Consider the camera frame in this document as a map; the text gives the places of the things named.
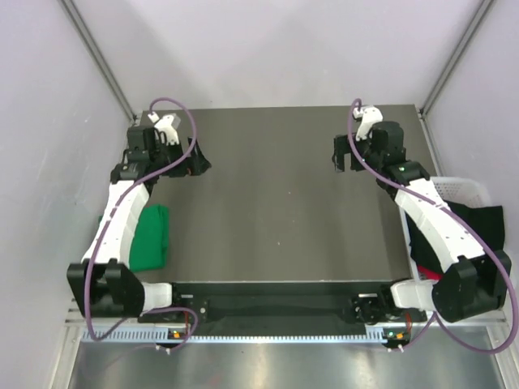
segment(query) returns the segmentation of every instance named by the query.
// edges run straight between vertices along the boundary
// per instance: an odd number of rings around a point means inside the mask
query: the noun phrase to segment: white wall
[[[421,105],[476,0],[75,0],[134,109]]]
[[[483,183],[504,205],[519,274],[519,2],[499,0],[427,118],[446,175]]]
[[[57,1],[0,19],[0,387],[41,388],[127,120]]]

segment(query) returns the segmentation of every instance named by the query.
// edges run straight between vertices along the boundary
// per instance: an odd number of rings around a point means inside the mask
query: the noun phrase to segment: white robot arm
[[[496,266],[472,235],[440,210],[441,207],[448,208],[448,205],[436,191],[427,171],[418,162],[405,158],[400,125],[385,122],[380,111],[373,106],[356,109],[354,118],[362,120],[354,142],[364,161],[387,179],[436,204],[431,205],[377,180],[430,243],[444,273],[440,281],[403,280],[393,283],[389,290],[380,294],[387,313],[395,314],[409,308],[436,310],[445,320],[456,322],[502,307],[506,287]],[[344,156],[349,153],[347,137],[337,136],[332,159],[336,170],[345,170]],[[363,170],[351,154],[351,169]],[[509,257],[502,250],[495,254],[509,273]]]
[[[123,161],[110,174],[108,202],[96,237],[81,263],[72,263],[68,268],[66,276],[82,314],[86,266],[107,221],[109,228],[105,231],[97,251],[90,284],[92,316],[138,317],[148,310],[172,305],[172,284],[141,283],[129,270],[130,248],[139,216],[158,177],[137,186],[135,182],[171,164],[183,154],[177,133],[179,117],[176,114],[166,114],[159,118],[156,113],[151,113],[149,118],[153,126],[133,126],[128,129],[128,149],[123,153]],[[196,143],[191,155],[164,175],[195,176],[210,167],[211,164]],[[122,194],[130,188],[131,191],[126,194],[122,203],[117,205]]]

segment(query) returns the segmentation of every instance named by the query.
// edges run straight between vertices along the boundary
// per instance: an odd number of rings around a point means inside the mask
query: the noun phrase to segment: gray table
[[[434,173],[415,107],[380,106],[405,131],[410,159]],[[212,169],[162,178],[169,257],[143,280],[394,280],[410,276],[397,206],[367,172],[335,173],[345,107],[193,112]],[[183,141],[190,132],[182,116]]]

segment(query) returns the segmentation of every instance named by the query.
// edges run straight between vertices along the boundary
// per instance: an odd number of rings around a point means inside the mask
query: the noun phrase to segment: metal floor
[[[490,347],[484,327],[455,333]],[[403,354],[346,344],[192,344],[169,357],[140,349],[103,371],[132,347],[81,344],[69,389],[504,388],[494,357],[465,350],[438,327]]]

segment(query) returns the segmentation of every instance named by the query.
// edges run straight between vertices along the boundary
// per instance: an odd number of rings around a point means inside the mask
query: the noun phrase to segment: purple cable
[[[417,197],[421,199],[422,201],[425,201],[426,203],[429,203],[430,205],[436,206],[436,203],[429,199],[428,197],[419,194],[415,192],[414,190],[408,189],[403,185],[396,184],[395,182],[388,180],[386,177],[378,174],[374,169],[372,169],[361,157],[360,153],[357,150],[357,147],[355,146],[354,137],[353,137],[353,127],[354,127],[354,118],[353,118],[353,112],[355,107],[362,107],[362,100],[361,99],[355,99],[354,102],[350,106],[350,113],[348,116],[348,142],[350,143],[351,151],[357,158],[358,162],[363,166],[365,170],[367,170],[369,173],[373,174],[377,179],[382,181],[385,184],[388,184],[389,186],[392,186],[393,188],[396,188],[398,190],[403,190],[406,193],[409,193],[410,195],[413,195],[414,197]],[[491,248],[485,243],[485,241],[458,215],[456,215],[454,212],[452,212],[450,209],[446,207],[440,207],[440,210],[449,215],[451,218],[453,218],[457,223],[459,223],[464,229],[466,229],[470,235],[481,245],[485,253],[490,257],[492,262],[497,267],[497,270],[503,277],[503,280],[506,284],[506,288],[508,290],[508,294],[510,295],[510,301],[512,303],[512,328],[510,329],[510,334],[508,335],[508,338],[505,342],[502,343],[502,345],[491,348],[489,350],[476,348],[470,344],[465,343],[463,340],[458,339],[446,326],[445,324],[440,320],[440,317],[435,312],[431,318],[429,319],[429,322],[426,324],[426,326],[420,331],[420,333],[411,340],[404,348],[408,348],[410,345],[414,344],[417,340],[419,340],[423,333],[429,328],[429,326],[434,322],[435,320],[438,322],[440,327],[447,333],[448,336],[450,336],[451,339],[455,340],[458,344],[462,345],[463,347],[475,351],[476,353],[483,353],[483,354],[497,354],[501,351],[505,350],[510,344],[513,343],[513,340],[516,337],[517,329],[519,328],[519,307],[517,306],[517,296],[515,293],[515,290],[512,285],[512,281],[510,280],[510,277],[508,277],[508,274],[506,272],[506,269],[503,267],[501,262],[497,259],[494,252],[491,250]]]
[[[180,107],[186,113],[187,117],[189,118],[189,122],[191,123],[191,130],[193,131],[193,140],[191,141],[191,144],[187,148],[186,152],[184,152],[184,154],[180,158],[178,158],[176,161],[165,166],[162,169],[158,169],[155,172],[150,173],[147,176],[140,178],[139,180],[135,181],[133,183],[133,185],[131,185],[128,189],[126,189],[121,194],[121,197],[119,197],[119,200],[117,200],[117,202],[115,203],[114,208],[112,208],[112,211],[109,214],[110,219],[108,219],[106,221],[105,225],[103,226],[103,229],[101,230],[101,232],[99,234],[99,238],[97,239],[96,245],[94,246],[94,250],[92,252],[92,257],[88,261],[87,273],[85,275],[85,281],[84,281],[84,319],[85,319],[85,322],[87,323],[88,334],[90,335],[92,340],[97,341],[97,342],[101,341],[101,340],[105,339],[107,336],[109,336],[117,327],[119,327],[126,320],[125,318],[122,318],[117,323],[115,323],[114,326],[111,327],[107,332],[105,332],[102,336],[96,335],[96,333],[94,332],[94,327],[92,325],[92,312],[90,311],[90,284],[92,283],[92,272],[93,272],[93,268],[94,268],[94,263],[96,262],[97,253],[99,252],[101,243],[103,242],[103,238],[106,235],[106,231],[108,230],[108,227],[110,226],[110,221],[114,218],[115,212],[117,212],[119,205],[121,205],[124,198],[132,190],[134,190],[137,186],[139,186],[143,182],[146,182],[147,180],[149,180],[151,178],[154,178],[160,174],[163,174],[163,173],[167,172],[168,170],[174,168],[175,166],[179,165],[180,163],[182,163],[191,154],[191,152],[193,151],[193,148],[195,148],[196,139],[198,137],[198,129],[196,128],[195,119],[193,118],[193,115],[191,114],[189,109],[187,109],[187,107],[184,104],[180,103],[179,101],[176,101],[175,99],[171,99],[169,97],[159,97],[159,98],[155,99],[154,101],[152,101],[152,103],[149,106],[149,110],[153,111],[153,106],[156,103],[158,103],[159,101],[168,101],[169,103],[173,103],[173,104],[177,105],[178,107]],[[177,310],[176,308],[165,308],[165,309],[166,310],[163,310],[162,312],[172,312],[172,311]]]
[[[182,342],[177,344],[174,348],[170,348],[170,350],[172,350],[172,352],[175,352],[179,348],[183,347],[184,344],[186,344],[186,342],[191,338],[193,333],[195,333],[196,328],[198,327],[198,317],[196,316],[195,311],[191,310],[190,308],[182,308],[182,307],[178,307],[178,306],[170,307],[170,308],[160,308],[160,309],[157,309],[157,310],[150,310],[150,311],[146,312],[146,314],[149,314],[149,313],[163,314],[163,313],[166,313],[166,312],[187,312],[191,316],[193,316],[193,325],[191,326],[189,332],[186,334],[186,336],[184,337]],[[155,348],[156,345],[155,344],[139,344],[138,346],[130,348],[129,350],[127,350],[126,352],[122,353],[118,357],[115,357],[112,361],[108,362],[105,366],[103,366],[103,368],[101,370],[99,370],[95,374],[91,374],[91,373],[88,372],[88,368],[86,366],[86,363],[84,362],[85,358],[83,358],[83,363],[81,364],[81,369],[83,371],[83,375],[86,378],[88,378],[88,379],[94,379],[96,376],[98,376],[99,374],[103,373],[109,367],[111,367],[112,365],[114,365],[117,362],[121,361],[124,357],[126,357],[127,355],[133,353],[134,351],[140,350],[142,348],[151,348],[151,347]]]

